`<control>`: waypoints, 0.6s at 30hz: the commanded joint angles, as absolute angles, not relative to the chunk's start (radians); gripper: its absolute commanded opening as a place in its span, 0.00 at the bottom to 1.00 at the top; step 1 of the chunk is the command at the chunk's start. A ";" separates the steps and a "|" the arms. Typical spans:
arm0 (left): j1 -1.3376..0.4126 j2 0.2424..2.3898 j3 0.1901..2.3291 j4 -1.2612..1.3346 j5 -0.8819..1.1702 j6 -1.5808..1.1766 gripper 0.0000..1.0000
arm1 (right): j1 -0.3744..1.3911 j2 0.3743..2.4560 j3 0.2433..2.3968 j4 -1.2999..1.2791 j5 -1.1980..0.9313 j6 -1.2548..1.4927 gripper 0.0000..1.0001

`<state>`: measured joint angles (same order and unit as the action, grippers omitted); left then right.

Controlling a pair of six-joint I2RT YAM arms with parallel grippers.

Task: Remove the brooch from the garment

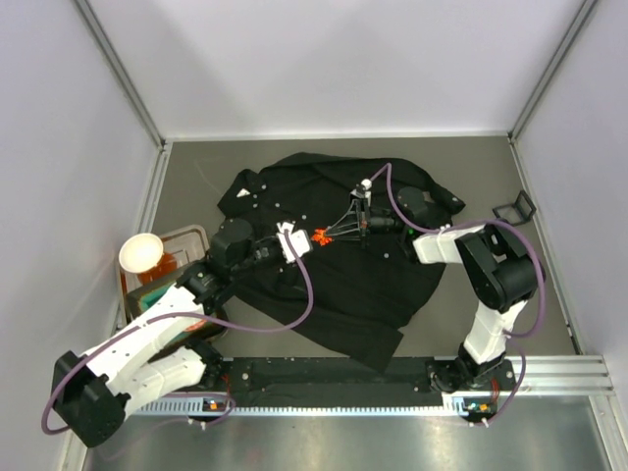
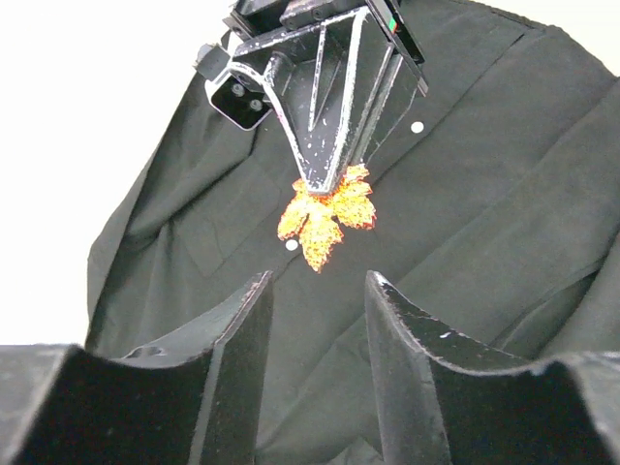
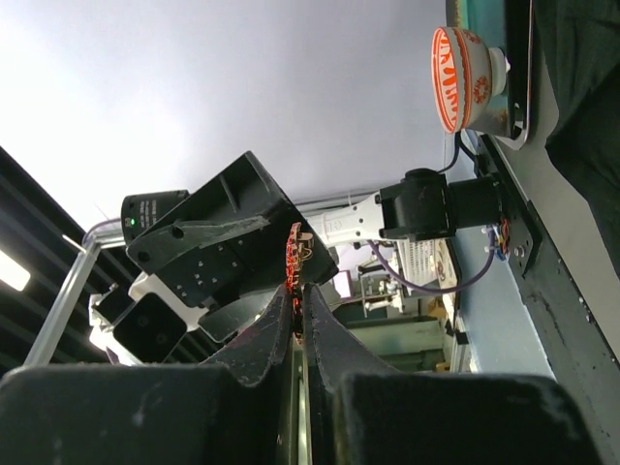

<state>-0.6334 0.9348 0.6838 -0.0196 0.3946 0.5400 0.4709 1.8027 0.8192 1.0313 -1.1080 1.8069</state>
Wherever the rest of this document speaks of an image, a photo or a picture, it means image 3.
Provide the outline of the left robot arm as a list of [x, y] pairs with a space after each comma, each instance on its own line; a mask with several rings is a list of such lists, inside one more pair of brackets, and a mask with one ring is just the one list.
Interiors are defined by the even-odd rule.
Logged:
[[[281, 286], [291, 273], [304, 284], [330, 280], [337, 245], [446, 238], [497, 223], [501, 213], [493, 178], [451, 183], [438, 171], [415, 169], [362, 201], [306, 216], [246, 152], [195, 192], [124, 199], [126, 252], [139, 267], [129, 295], [158, 295], [194, 329], [205, 313]], [[295, 270], [292, 256], [301, 260]]]

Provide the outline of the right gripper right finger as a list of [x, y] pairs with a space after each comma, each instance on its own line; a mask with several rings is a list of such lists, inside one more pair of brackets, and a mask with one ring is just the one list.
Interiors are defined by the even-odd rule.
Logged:
[[598, 464], [568, 393], [541, 376], [402, 373], [303, 291], [314, 464]]

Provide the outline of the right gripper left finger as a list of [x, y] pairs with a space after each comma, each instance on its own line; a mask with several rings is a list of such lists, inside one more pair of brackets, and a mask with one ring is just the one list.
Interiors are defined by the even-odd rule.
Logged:
[[5, 464], [284, 464], [292, 300], [199, 364], [20, 368], [1, 383]]

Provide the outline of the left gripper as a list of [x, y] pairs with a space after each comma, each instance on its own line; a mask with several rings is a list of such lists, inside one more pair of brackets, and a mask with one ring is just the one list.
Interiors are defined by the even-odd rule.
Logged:
[[155, 293], [176, 310], [222, 307], [199, 325], [224, 343], [257, 320], [275, 293], [269, 289], [285, 282], [293, 224], [314, 231], [252, 152], [191, 195], [127, 196], [122, 233], [140, 271], [128, 295]]

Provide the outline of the orange maple leaf brooch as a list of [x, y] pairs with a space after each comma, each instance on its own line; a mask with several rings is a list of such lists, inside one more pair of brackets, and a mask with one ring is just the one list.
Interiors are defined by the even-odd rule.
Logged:
[[312, 258], [313, 247], [314, 235], [304, 232], [300, 222], [293, 223], [286, 243], [285, 287], [292, 298], [293, 333], [298, 341], [303, 335], [301, 271], [303, 264]]

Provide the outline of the black button shirt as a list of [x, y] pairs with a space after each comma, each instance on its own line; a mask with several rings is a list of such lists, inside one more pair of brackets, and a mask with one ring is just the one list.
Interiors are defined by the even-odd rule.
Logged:
[[588, 203], [619, 265], [619, 4], [536, 1], [542, 51], [558, 107], [548, 157]]

